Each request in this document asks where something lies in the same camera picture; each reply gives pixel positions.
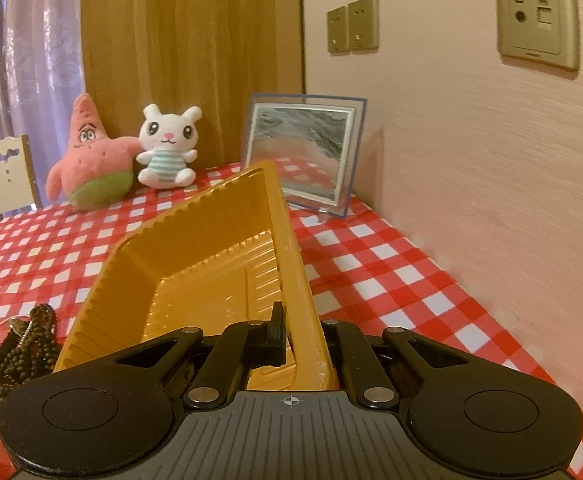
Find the golden plastic tray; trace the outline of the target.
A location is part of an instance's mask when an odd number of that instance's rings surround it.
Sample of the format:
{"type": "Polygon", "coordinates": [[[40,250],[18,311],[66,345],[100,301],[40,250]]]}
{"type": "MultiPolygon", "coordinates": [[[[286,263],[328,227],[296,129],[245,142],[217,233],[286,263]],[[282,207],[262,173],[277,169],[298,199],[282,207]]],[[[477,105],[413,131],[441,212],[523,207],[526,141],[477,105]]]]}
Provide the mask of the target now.
{"type": "Polygon", "coordinates": [[[57,370],[198,327],[267,321],[280,302],[286,362],[249,376],[249,388],[334,388],[311,287],[278,172],[270,160],[235,174],[147,221],[113,249],[92,285],[57,370]]]}

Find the red white checkered tablecloth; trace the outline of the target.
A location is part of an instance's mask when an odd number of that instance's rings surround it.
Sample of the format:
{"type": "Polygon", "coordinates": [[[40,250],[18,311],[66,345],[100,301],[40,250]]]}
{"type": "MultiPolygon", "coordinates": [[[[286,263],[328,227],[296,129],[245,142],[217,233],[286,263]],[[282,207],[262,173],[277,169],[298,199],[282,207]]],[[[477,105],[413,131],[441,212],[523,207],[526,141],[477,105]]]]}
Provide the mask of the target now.
{"type": "MultiPolygon", "coordinates": [[[[106,209],[66,204],[0,221],[0,342],[10,318],[49,304],[69,333],[96,274],[118,240],[188,198],[141,191],[106,209]]],[[[345,219],[293,207],[291,223],[317,312],[368,334],[401,326],[494,362],[544,377],[538,358],[451,276],[361,200],[345,219]]]]}

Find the white bunny plush toy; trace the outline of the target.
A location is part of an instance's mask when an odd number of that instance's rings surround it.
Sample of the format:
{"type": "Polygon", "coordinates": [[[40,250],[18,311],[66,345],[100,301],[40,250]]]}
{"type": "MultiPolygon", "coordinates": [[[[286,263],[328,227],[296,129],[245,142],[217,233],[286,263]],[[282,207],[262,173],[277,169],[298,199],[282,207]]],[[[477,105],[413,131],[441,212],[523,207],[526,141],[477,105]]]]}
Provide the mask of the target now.
{"type": "Polygon", "coordinates": [[[142,152],[136,161],[144,168],[138,180],[147,188],[186,188],[196,178],[196,172],[188,167],[195,162],[198,152],[196,122],[203,117],[198,106],[188,107],[182,114],[162,114],[157,104],[143,110],[145,122],[140,129],[142,152]]]}

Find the black hair clip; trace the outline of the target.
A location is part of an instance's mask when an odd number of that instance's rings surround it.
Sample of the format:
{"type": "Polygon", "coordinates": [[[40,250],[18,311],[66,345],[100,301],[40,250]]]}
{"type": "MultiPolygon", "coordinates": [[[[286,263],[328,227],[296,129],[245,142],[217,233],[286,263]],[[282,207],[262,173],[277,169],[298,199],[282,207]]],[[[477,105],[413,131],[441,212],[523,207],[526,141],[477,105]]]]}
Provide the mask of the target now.
{"type": "Polygon", "coordinates": [[[22,338],[26,334],[28,325],[28,321],[21,320],[20,318],[12,318],[8,323],[7,335],[0,344],[0,364],[20,345],[22,338]]]}

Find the pink starfish plush toy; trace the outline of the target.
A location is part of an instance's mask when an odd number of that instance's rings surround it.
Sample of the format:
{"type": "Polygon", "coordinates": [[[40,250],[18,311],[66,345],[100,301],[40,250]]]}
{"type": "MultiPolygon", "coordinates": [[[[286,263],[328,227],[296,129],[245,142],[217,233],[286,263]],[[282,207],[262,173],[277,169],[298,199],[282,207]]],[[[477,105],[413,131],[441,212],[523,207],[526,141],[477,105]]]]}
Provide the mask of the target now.
{"type": "Polygon", "coordinates": [[[46,197],[64,194],[77,210],[120,202],[132,188],[141,151],[136,136],[110,139],[90,94],[81,93],[72,106],[67,151],[46,177],[46,197]]]}

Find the white wooden chair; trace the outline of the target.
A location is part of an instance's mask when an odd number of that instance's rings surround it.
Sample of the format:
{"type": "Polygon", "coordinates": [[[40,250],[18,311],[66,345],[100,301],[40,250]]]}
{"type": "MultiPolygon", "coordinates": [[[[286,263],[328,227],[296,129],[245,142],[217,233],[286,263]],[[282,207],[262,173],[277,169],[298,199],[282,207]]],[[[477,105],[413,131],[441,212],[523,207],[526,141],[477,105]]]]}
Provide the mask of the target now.
{"type": "Polygon", "coordinates": [[[0,140],[0,221],[6,214],[42,206],[32,163],[29,136],[0,140]]]}

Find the golden brown curtain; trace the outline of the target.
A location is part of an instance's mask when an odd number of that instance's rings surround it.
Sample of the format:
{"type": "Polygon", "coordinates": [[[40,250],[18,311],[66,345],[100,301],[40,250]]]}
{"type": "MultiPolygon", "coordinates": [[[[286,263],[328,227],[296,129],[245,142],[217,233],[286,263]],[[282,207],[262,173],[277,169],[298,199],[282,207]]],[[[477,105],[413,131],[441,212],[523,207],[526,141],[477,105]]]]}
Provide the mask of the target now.
{"type": "Polygon", "coordinates": [[[81,0],[86,91],[109,136],[197,105],[195,168],[238,162],[250,98],[305,90],[301,0],[81,0]]]}

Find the lilac sheer curtain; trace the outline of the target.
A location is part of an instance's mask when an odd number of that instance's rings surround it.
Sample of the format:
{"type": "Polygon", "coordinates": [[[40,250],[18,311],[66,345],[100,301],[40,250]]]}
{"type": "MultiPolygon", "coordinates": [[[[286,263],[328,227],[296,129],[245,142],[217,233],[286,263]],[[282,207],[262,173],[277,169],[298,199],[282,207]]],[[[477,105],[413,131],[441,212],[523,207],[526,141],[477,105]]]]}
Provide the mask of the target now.
{"type": "Polygon", "coordinates": [[[83,90],[80,0],[0,0],[0,140],[28,136],[39,186],[83,90]]]}

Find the double wall light switch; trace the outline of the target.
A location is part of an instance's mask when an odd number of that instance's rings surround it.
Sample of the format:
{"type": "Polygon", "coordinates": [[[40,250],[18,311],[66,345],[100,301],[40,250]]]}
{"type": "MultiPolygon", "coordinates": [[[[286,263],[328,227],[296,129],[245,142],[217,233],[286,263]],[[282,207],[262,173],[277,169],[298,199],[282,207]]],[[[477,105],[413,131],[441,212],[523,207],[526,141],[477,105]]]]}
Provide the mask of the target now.
{"type": "Polygon", "coordinates": [[[378,0],[355,0],[326,13],[327,50],[331,54],[379,48],[378,0]]]}

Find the wall socket plate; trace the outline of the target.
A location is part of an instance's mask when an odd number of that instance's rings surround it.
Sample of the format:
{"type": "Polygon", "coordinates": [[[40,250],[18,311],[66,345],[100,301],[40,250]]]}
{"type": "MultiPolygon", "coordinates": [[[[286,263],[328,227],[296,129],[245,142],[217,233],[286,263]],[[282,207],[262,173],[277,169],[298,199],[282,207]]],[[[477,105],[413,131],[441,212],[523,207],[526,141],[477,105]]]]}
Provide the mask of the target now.
{"type": "Polygon", "coordinates": [[[497,50],[563,70],[580,69],[578,0],[497,0],[497,50]]]}

